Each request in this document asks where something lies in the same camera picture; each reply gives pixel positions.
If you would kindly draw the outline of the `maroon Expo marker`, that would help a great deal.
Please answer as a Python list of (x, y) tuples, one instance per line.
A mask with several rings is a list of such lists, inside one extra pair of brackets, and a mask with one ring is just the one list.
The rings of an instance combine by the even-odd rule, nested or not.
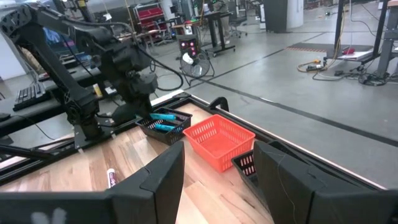
[(108, 187), (111, 188), (117, 184), (116, 171), (113, 168), (107, 170)]

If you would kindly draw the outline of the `shelf with red bins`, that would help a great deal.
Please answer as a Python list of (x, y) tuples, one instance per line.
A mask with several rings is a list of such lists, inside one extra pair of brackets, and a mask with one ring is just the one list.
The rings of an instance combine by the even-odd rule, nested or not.
[(165, 14), (159, 3), (140, 4), (133, 8), (138, 33), (159, 38), (168, 31)]

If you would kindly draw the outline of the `dark grey desk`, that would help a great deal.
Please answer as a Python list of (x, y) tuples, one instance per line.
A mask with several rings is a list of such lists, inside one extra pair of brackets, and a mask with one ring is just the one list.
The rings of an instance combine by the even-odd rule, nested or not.
[[(69, 72), (71, 72), (71, 76), (80, 86), (88, 87), (96, 83), (96, 80), (89, 75), (84, 68), (72, 68), (69, 69)], [(97, 68), (89, 70), (89, 72), (97, 78), (97, 81), (105, 80), (105, 76), (102, 75)], [(9, 119), (0, 121), (0, 137), (14, 133), (30, 125), (45, 121), (65, 112), (63, 106), (58, 102), (58, 97), (60, 96), (58, 86), (52, 80), (47, 80), (41, 84), (44, 86), (46, 91), (53, 93), (51, 99), (19, 111), (13, 111), (16, 97), (0, 101), (0, 113), (11, 115)]]

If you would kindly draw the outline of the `black table clamp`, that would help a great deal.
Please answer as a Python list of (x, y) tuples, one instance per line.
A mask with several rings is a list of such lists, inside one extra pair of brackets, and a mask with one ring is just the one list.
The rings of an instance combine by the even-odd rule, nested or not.
[(209, 105), (208, 108), (211, 110), (215, 110), (216, 108), (219, 108), (221, 110), (229, 112), (229, 104), (228, 101), (225, 97), (217, 97), (214, 99)]

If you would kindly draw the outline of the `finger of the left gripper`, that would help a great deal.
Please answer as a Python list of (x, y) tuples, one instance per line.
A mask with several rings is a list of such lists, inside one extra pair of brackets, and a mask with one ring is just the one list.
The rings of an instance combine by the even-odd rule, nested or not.
[(132, 104), (118, 106), (111, 115), (115, 124), (123, 124), (136, 119), (138, 107)]
[(149, 119), (152, 112), (153, 112), (153, 108), (152, 108), (151, 102), (149, 100), (139, 102), (138, 115), (141, 118)]

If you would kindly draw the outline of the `black keyboard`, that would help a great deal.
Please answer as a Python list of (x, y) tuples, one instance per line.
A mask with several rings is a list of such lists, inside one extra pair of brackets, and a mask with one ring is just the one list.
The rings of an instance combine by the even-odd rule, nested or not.
[(50, 98), (41, 83), (35, 83), (17, 92), (14, 102), (14, 111), (19, 111), (36, 105)]

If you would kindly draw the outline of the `person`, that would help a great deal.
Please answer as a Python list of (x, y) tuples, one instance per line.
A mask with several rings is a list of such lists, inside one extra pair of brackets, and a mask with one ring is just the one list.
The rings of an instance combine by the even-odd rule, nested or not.
[[(229, 12), (228, 0), (213, 0), (213, 9), (215, 11), (220, 11), (221, 14)], [(224, 42), (225, 44), (229, 44), (230, 43), (229, 16), (221, 18), (221, 25), (223, 28)]]

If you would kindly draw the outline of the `black standing desk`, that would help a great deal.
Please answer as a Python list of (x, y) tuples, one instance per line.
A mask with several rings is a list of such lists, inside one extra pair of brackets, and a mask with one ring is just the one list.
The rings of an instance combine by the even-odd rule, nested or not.
[(207, 54), (212, 54), (213, 57), (216, 57), (218, 54), (226, 51), (226, 50), (236, 50), (235, 45), (225, 44), (224, 40), (224, 31), (222, 28), (221, 19), (224, 17), (229, 17), (232, 15), (232, 12), (209, 12), (204, 15), (204, 18), (208, 21), (208, 27), (210, 30), (211, 44), (212, 48), (206, 49), (205, 52)]

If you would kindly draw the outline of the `orange plastic basket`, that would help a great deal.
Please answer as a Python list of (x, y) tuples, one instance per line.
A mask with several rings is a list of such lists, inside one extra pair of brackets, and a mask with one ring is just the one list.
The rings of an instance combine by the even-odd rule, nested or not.
[(231, 159), (252, 149), (255, 134), (218, 114), (183, 130), (195, 153), (212, 168), (224, 172)]

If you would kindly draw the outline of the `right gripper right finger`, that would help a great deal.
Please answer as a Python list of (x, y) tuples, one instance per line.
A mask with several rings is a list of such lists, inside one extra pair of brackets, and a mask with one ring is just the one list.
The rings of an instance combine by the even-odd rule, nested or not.
[(316, 163), (277, 141), (254, 142), (258, 184), (275, 224), (308, 224), (317, 192), (378, 190), (350, 174)]

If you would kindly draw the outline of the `black plastic basket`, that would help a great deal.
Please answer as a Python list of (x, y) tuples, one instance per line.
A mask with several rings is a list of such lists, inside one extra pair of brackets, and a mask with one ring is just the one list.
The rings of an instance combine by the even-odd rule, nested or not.
[[(174, 114), (176, 116), (176, 120), (154, 120), (151, 118), (142, 118), (137, 121), (136, 124), (140, 127), (141, 131), (145, 135), (152, 137), (167, 145), (172, 145), (173, 143), (183, 138), (183, 130), (191, 126), (191, 114), (177, 110), (171, 110), (169, 108), (159, 108), (153, 113)], [(155, 124), (166, 124), (170, 126), (175, 126), (175, 129), (169, 132), (160, 131), (155, 129)]]
[(253, 150), (232, 158), (231, 162), (238, 171), (243, 182), (249, 187), (251, 192), (261, 202), (263, 207), (267, 211), (269, 211), (266, 200), (264, 198), (264, 194), (259, 188), (259, 181), (254, 165)]

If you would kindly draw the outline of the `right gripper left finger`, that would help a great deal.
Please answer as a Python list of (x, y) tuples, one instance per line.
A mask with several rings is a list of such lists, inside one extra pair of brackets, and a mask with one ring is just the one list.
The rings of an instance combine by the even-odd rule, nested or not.
[(178, 141), (110, 188), (110, 224), (175, 224), (184, 172), (185, 147)]

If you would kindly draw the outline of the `black box with pink lights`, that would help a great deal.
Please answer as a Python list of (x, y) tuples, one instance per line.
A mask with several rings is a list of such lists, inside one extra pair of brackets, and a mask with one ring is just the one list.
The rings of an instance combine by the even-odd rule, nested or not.
[(177, 40), (182, 56), (188, 54), (190, 57), (195, 58), (198, 55), (198, 37), (196, 35), (178, 35)]

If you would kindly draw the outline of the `black cabinet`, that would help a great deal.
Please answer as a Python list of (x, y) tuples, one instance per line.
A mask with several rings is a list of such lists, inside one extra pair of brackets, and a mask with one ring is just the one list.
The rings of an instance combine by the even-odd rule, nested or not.
[(263, 0), (263, 3), (267, 31), (275, 33), (286, 32), (288, 0)]

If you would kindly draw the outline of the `black floor fan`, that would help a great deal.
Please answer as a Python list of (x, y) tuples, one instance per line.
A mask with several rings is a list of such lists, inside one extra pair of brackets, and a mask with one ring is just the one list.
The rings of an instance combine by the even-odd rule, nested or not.
[(215, 69), (206, 52), (200, 52), (196, 55), (190, 55), (189, 52), (182, 52), (180, 70), (189, 86), (195, 80), (215, 75)]

